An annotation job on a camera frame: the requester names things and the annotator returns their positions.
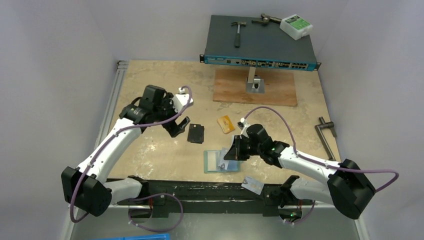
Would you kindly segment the black credit card stack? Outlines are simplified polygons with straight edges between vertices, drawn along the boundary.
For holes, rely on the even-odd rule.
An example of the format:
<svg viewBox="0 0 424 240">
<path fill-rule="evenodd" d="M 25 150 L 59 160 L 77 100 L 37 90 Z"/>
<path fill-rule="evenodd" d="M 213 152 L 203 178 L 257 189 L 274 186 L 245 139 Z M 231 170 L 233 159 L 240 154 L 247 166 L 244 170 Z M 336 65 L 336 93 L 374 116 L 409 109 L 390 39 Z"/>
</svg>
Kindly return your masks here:
<svg viewBox="0 0 424 240">
<path fill-rule="evenodd" d="M 189 124 L 187 141 L 195 144 L 202 144 L 204 142 L 205 127 L 200 124 Z"/>
</svg>

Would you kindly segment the teal card holder wallet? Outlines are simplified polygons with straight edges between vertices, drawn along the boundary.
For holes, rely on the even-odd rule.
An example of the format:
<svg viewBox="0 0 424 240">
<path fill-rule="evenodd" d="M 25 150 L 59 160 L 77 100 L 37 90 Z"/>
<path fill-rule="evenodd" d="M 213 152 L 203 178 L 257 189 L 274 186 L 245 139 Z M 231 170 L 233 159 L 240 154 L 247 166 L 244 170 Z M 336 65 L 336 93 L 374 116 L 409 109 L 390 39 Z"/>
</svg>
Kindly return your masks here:
<svg viewBox="0 0 424 240">
<path fill-rule="evenodd" d="M 224 160 L 227 148 L 205 150 L 203 152 L 203 171 L 209 173 L 233 173 L 241 170 L 241 163 L 236 160 Z"/>
</svg>

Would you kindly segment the silver card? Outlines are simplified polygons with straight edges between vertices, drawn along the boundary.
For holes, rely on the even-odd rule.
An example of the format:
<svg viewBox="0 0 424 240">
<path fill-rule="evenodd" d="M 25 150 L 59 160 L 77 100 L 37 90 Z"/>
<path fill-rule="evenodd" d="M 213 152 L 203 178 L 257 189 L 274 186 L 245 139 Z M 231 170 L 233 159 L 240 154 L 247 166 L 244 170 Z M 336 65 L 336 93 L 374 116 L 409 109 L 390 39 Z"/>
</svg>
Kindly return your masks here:
<svg viewBox="0 0 424 240">
<path fill-rule="evenodd" d="M 245 176 L 241 186 L 246 189 L 249 190 L 257 195 L 261 195 L 263 188 L 264 188 L 264 183 L 249 177 L 249 176 Z"/>
</svg>

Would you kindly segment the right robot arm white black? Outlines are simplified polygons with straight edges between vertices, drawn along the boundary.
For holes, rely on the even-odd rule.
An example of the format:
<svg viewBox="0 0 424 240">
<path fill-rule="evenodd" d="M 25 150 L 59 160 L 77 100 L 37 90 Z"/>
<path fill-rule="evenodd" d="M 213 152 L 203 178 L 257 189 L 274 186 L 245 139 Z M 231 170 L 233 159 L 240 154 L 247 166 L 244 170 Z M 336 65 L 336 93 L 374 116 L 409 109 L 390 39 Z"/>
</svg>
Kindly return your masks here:
<svg viewBox="0 0 424 240">
<path fill-rule="evenodd" d="M 377 190 L 352 160 L 324 160 L 300 151 L 288 143 L 273 140 L 261 124 L 245 127 L 235 135 L 224 160 L 246 161 L 260 157 L 266 164 L 303 174 L 290 176 L 281 186 L 278 199 L 284 207 L 300 200 L 333 205 L 341 214 L 358 219 Z"/>
</svg>

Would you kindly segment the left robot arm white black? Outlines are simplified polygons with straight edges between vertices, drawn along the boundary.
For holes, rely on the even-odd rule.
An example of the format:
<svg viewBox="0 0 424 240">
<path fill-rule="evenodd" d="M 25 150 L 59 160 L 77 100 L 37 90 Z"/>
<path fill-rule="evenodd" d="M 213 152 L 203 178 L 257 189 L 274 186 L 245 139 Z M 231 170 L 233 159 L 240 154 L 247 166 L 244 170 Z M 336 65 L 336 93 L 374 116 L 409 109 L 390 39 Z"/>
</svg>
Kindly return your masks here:
<svg viewBox="0 0 424 240">
<path fill-rule="evenodd" d="M 147 85 L 142 96 L 133 99 L 118 115 L 105 139 L 77 167 L 66 167 L 61 173 L 65 201 L 69 203 L 71 221 L 78 223 L 74 211 L 98 217 L 111 204 L 131 199 L 138 205 L 149 199 L 149 184 L 136 176 L 108 182 L 108 176 L 127 148 L 147 128 L 162 126 L 172 138 L 185 131 L 190 118 L 176 119 L 194 103 L 192 90 L 184 85 L 178 93 Z"/>
</svg>

